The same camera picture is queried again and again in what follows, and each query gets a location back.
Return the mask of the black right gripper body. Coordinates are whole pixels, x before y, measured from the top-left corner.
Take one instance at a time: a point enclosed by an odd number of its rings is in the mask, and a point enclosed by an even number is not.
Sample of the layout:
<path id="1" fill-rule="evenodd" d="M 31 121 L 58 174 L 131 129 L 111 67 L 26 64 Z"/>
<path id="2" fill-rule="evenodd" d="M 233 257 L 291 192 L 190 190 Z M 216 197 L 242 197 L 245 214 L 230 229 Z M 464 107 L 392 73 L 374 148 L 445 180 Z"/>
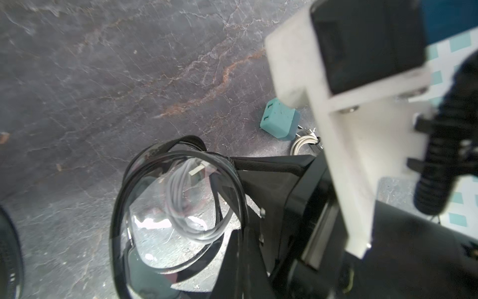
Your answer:
<path id="1" fill-rule="evenodd" d="M 271 285 L 279 299 L 475 299 L 478 242 L 367 198 L 345 197 L 315 156 L 290 193 Z"/>

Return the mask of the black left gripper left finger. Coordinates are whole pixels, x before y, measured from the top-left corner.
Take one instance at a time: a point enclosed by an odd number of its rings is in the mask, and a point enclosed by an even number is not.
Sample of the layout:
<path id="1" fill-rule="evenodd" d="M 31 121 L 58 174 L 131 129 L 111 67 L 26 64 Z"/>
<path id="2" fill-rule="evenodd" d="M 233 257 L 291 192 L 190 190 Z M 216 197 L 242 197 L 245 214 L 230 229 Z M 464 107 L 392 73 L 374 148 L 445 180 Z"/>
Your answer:
<path id="1" fill-rule="evenodd" d="M 240 230 L 233 230 L 210 299 L 242 298 L 242 249 L 242 233 Z"/>

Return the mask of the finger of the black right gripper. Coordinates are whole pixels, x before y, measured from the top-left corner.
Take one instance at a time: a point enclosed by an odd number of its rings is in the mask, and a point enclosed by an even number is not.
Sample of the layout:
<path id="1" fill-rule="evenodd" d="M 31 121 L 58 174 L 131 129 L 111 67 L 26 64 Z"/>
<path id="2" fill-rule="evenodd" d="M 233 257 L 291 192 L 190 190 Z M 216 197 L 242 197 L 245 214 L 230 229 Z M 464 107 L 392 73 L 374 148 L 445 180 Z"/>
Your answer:
<path id="1" fill-rule="evenodd" d="M 260 210 L 264 239 L 279 239 L 286 201 L 315 157 L 311 155 L 233 157 L 246 194 Z"/>

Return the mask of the teal charger cube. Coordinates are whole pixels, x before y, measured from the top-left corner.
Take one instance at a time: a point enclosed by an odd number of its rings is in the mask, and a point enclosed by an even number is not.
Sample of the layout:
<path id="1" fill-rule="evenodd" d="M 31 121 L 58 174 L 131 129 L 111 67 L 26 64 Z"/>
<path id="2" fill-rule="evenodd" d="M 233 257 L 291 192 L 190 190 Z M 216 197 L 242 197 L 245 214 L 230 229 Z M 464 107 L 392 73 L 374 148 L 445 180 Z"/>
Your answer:
<path id="1" fill-rule="evenodd" d="M 295 139 L 300 119 L 298 110 L 274 98 L 266 104 L 260 128 L 278 140 L 291 141 Z"/>

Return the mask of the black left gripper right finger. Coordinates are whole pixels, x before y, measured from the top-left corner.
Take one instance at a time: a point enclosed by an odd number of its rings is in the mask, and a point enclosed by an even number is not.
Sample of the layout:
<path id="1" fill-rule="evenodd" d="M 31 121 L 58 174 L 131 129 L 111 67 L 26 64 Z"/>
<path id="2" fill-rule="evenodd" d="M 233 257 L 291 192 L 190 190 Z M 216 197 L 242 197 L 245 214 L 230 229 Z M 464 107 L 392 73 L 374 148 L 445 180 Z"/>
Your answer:
<path id="1" fill-rule="evenodd" d="M 258 238 L 252 228 L 245 228 L 243 241 L 243 297 L 245 299 L 275 299 Z"/>

